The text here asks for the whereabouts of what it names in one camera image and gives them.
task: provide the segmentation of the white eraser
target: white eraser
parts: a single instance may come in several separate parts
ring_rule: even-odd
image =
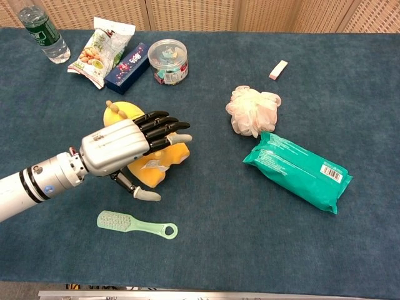
[[[269,78],[276,80],[278,78],[279,74],[283,71],[283,69],[288,65],[287,61],[280,61],[279,64],[276,65],[276,67],[272,70],[272,72],[269,74]]]

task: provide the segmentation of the blue box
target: blue box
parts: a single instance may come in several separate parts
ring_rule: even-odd
[[[149,46],[140,42],[104,78],[107,88],[123,95],[150,66],[148,50]]]

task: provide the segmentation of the plastic jar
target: plastic jar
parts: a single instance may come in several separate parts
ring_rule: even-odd
[[[154,78],[160,84],[174,85],[188,75],[188,52],[175,39],[155,42],[147,53]]]

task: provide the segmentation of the white loofah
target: white loofah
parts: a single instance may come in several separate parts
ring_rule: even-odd
[[[273,132],[278,121],[277,110],[281,98],[271,92],[257,92],[249,86],[238,86],[226,111],[232,116],[235,133],[255,138],[261,131]]]

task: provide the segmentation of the green bottle label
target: green bottle label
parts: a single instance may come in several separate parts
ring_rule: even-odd
[[[49,17],[47,17],[43,24],[36,27],[26,27],[26,29],[40,46],[53,45],[60,38],[60,33],[49,20]]]

